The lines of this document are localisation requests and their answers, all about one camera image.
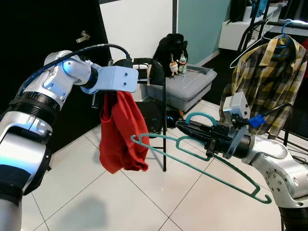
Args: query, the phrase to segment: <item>teal wall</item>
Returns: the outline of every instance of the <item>teal wall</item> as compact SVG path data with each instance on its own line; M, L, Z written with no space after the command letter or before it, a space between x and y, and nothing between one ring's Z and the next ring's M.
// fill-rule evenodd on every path
M189 63L218 50L221 25L229 18L231 0L179 0L178 32L188 41Z

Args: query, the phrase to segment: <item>green hanger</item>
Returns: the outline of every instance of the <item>green hanger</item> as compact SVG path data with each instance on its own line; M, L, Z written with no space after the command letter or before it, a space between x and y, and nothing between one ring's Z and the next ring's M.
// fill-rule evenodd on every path
M205 113L191 113L191 114L189 114L188 117L187 117L187 119L186 119L186 123L189 123L191 117L196 116L196 115L202 115L202 116L205 116L205 117L209 118L209 119L213 122L213 124L216 124L216 123L217 123L216 120L215 120L212 116L210 116L210 115L208 115L208 114L205 114ZM143 138L143 137L146 137L146 136L148 136L148 137L160 137L160 138L163 138L163 139L175 141L175 142L176 142L176 148L179 149L180 151L183 151L183 152L185 152L185 153L188 153L189 155L192 155L192 156L194 156L194 157L196 157L196 158L198 158L198 159L201 159L201 160L204 160L204 161L209 161L209 160L211 159L210 157L204 158L204 157L202 157L202 156L200 156L200 155L198 155L198 154L192 153L192 152L190 152L190 151L188 151L188 150L185 150L185 149L183 149L183 148L180 147L180 142L181 142L182 140L185 140L185 139L197 141L197 142L199 142L200 144L202 144L202 145L204 146L205 144L202 143L202 142L200 142L199 140L193 139L193 138L191 138L191 137L189 137L189 136L183 136L183 137L180 137L180 138L177 139L177 138L173 138L173 137L170 137L170 136L164 136L164 135L159 135L159 134L140 134L140 135L139 135L139 140L136 140L136 139L135 139L135 138L136 138L136 135L132 135L132 136L131 136L131 140L132 140L134 143L137 143L137 144L139 144L139 145L141 145L141 146L147 147L147 148L149 148L149 149L151 149L151 150L153 150L153 151L155 151L155 152L158 152L158 153L160 153L160 154L162 154L162 155L165 155L165 156L167 156L167 157L169 157L169 158L171 158L171 159L174 159L174 160L180 162L181 164L184 164L184 165L186 165L186 166L188 166L188 167L191 167L192 169L194 169L194 170L196 170L196 171L198 171L198 172L201 172L202 174L207 175L207 176L209 176L209 177L211 177L211 178L213 178L213 179L215 179L215 180L217 180L217 181L219 181L219 182L221 182L221 183L223 183L223 184L225 184L225 185L227 185L227 186L229 186L229 187L231 187L231 188L233 188L233 189L235 189L235 190L237 190L237 191L239 191L239 192L241 192L241 193L243 193L243 194L245 194L245 195L247 195L247 196L250 196L251 198L253 198L253 199L255 199L255 200L257 200L257 201L259 201L259 202L261 202L261 203L270 204L270 203L272 202L272 199L271 199L270 196L267 195L267 194L265 195L266 200L263 200L263 199L257 197L257 193L261 190L260 186L259 186L256 182L254 182L247 174L245 174L244 172L242 172L240 169L238 169L236 166L232 165L231 163L229 163L229 162L226 161L225 159L223 159L223 158L221 158L221 157L219 157L219 156L217 156L217 155L213 155L213 157L214 157L215 159L217 159L217 160L221 161L222 163L226 164L227 166L229 166L230 168L232 168L234 171L236 171L237 173L239 173L240 175L242 175L245 179L247 179L247 180L255 187L255 189L254 189L253 192L250 192L250 193L249 193L249 192L247 192L247 191L245 191L245 190L243 190L243 189L240 189L240 188L238 188L238 187L236 187L236 186L234 186L234 185L232 185L232 184L230 184L230 183L228 183L228 182L226 182L226 181L224 181L224 180L222 180L222 179L220 179L220 178L217 178L217 177L215 177L215 176L213 176L213 175L211 175L211 174L209 174L209 173L207 173L207 172L205 172L205 171L203 171L203 170L197 168L196 166L193 166L193 165L191 165L191 164L189 164L189 163L187 163L187 162L185 162L185 161L183 161L183 160L180 160L180 159L178 159L178 158L176 158L176 157L174 157L174 156L172 156L172 155L169 155L169 154L167 154L167 153L164 153L164 152L161 151L161 150L158 150L158 149L156 149L156 148L153 148L153 147L151 147L150 145L147 145L147 144L145 144L145 143L142 143L142 138Z

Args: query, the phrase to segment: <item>floor tile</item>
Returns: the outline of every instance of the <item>floor tile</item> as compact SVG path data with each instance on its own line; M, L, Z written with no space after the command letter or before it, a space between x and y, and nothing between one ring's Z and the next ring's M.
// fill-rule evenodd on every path
M99 161L99 150L86 137L57 154L64 158L52 166L41 186L33 192L45 219L105 172Z
M155 138L150 142L152 146L157 146L162 140ZM181 142L180 147L205 157L203 152L188 143ZM167 142L167 153L202 170L209 165L209 162L178 150L174 141ZM157 159L162 162L162 155L149 151L146 159L149 169L146 172L123 172L167 215L170 215L201 173L170 158L167 158L167 172L163 172Z
M168 219L159 231L181 231L181 229Z
M157 231L166 219L119 171L101 175L46 223L50 231Z
M218 108L212 108L208 105L203 105L202 103L196 104L190 111L188 111L185 114L184 118L186 118L187 115L189 115L192 112L204 112L204 113L209 114L210 116L213 116L216 120L219 120L219 118L220 118ZM192 120L200 122L200 123L204 123L204 124L209 125L209 126L212 125L208 118L201 116L201 115L197 115L197 116L192 117Z
M241 171L243 171L245 174L247 174L251 179L253 179L256 183L258 183L262 187L269 189L268 185L267 185L266 181L264 180L263 176L261 175L261 173L258 170L256 170L253 166L244 164L241 161L241 159L238 159L236 157L231 157L230 159L225 159L225 160L228 161L229 163L233 164L234 166L236 166ZM224 165L223 163L222 163L222 165L223 165L223 168L221 170L222 173L225 173L226 171L233 172L233 169L231 169L229 166Z
M304 150L297 148L291 144L289 144L288 146L288 150L290 151L291 155L299 157L300 159L308 162L308 153L305 152Z
M97 147L99 148L100 142L102 139L101 133L101 125L97 126L96 128L92 129L91 131L87 132L85 136Z
M250 187L234 172L223 171L224 166L213 162L208 172L245 190ZM270 191L261 188L259 196ZM280 214L274 202L262 204L207 176L202 176L187 194L171 219L183 230L193 231L278 231Z
M34 231L49 231L49 230L48 230L46 224L43 223L37 229L35 229Z
M283 130L280 131L279 137L284 138L284 131ZM302 138L299 138L298 136L289 134L288 141L291 141L291 142L293 142L293 143L295 143L297 145L300 145L300 146L302 146L302 147L304 147L306 149L308 148L308 141L306 141L306 140L304 140Z
M33 231L44 222L31 193L23 197L22 211L22 231Z
M181 132L178 128L168 129L168 132L177 137L187 136L185 133ZM204 149L204 144L201 143L200 141L185 139L185 142L199 149L201 152L206 153L206 150Z
M201 100L200 103L205 105L205 106L211 107L211 108L213 108L215 110L219 110L219 105L211 103L209 101Z
M49 166L53 168L54 166L58 165L60 162L62 162L67 157L67 152L62 152L63 149L66 149L68 146L70 146L72 143L78 141L79 139L84 138L84 136L78 137L76 140L72 141L65 147L61 148L57 152L52 154L51 161L49 163Z

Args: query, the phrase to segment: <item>tile grout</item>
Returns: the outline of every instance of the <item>tile grout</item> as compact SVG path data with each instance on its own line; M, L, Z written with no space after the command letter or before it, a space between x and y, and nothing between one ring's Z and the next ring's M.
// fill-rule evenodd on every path
M169 218L167 218L166 220L165 220L165 222L162 224L162 226L158 229L158 231L160 231L161 229L162 229L162 227L165 225L165 223L168 221L168 219Z
M46 224L46 222L45 222L45 219L44 219L44 216L43 216L43 214L42 214L42 212L41 212L41 210L40 210L40 208L39 208L39 206L38 206L38 203L37 203L37 201L36 201L36 199L35 199L35 197L34 197L34 195L33 195L33 193L31 192L31 195L32 195L32 198L33 198L33 200L34 200L34 202L35 202L35 204L37 205L37 208L38 208L38 210L39 210L39 213L40 213L40 215L41 215L41 217L43 218L43 223L41 223L39 226L37 226L34 230L36 230L38 227L40 227L42 224Z
M44 224L44 221L43 221L42 223L40 223L39 226L35 227L35 228L33 229L33 231L37 230L42 224Z
M45 222L50 219L53 215L55 215L57 212L59 212L64 206L66 206L68 203L70 203L74 198L76 198L79 194L81 194L87 187L89 187L92 183L94 183L99 177L101 177L104 173L106 172L106 170L101 173L98 177L96 177L93 181L90 182L90 184L88 184L85 188L83 188L80 192L78 192L75 196L73 196L68 202L66 202L64 205L62 205L59 209L57 209L57 211L55 211L53 214L51 214L46 220Z
M168 214L165 213L131 178L129 178L122 170L121 172L126 176L159 210L161 210L167 217Z
M46 225L46 227L47 227L47 230L50 231L50 229L49 229L47 223L46 223L45 221L44 221L44 223L45 223L45 225Z
M87 136L85 136L87 138L88 141L90 141L91 144L93 144L97 150L100 150Z
M211 162L208 164L208 166L206 166L206 168L204 169L204 171L207 170L207 168L211 165L211 163L213 162L213 159L211 160ZM170 218L172 216L172 214L175 212L175 210L179 207L179 205L182 203L182 201L185 199L185 197L187 196L187 194L192 190L193 186L198 182L198 180L202 177L202 173L200 174L200 176L198 177L198 179L194 182L194 184L190 187L190 189L187 191L187 193L183 196L183 198L180 200L180 202L177 204L177 206L174 208L174 210L172 211L172 213L169 215L168 218Z
M171 218L168 218L168 219L170 219L173 222L173 224L175 224L181 231L184 231L177 223L175 223L174 220L172 220Z

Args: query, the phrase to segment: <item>white hanger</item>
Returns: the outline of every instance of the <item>white hanger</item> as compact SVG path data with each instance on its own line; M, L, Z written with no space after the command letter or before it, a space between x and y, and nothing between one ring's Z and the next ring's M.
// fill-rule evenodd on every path
M253 44L251 44L245 51L243 51L239 56L237 56L233 61L232 63L230 64L230 69L233 69L233 68L236 68L236 66L232 66L232 64L234 64L239 58L241 58L241 56L243 54L246 53L246 51L248 51L253 45L255 45L257 42L261 41L262 39L268 39L268 40L271 40L270 38L265 38L264 37L264 34L262 35L262 37L260 39L258 39L257 41L255 41Z

